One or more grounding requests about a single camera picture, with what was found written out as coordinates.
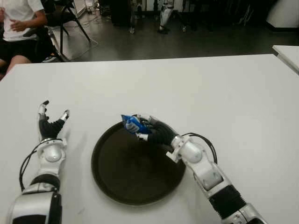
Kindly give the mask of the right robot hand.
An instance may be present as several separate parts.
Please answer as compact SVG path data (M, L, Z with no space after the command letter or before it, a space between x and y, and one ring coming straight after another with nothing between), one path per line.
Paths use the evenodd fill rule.
M139 140L147 141L153 144L162 144L171 146L172 141L179 134L168 124L160 121L151 115L137 114L138 121L150 130L150 133L137 132Z

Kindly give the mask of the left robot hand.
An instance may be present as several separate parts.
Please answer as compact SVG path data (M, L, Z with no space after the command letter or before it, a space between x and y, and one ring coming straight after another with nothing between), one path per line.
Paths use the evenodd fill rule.
M46 100L41 103L38 108L37 125L40 141L43 141L45 139L55 139L58 136L59 132L63 129L63 126L70 115L70 111L65 110L63 115L58 120L49 122L49 116L46 115L46 107L48 104L49 101Z

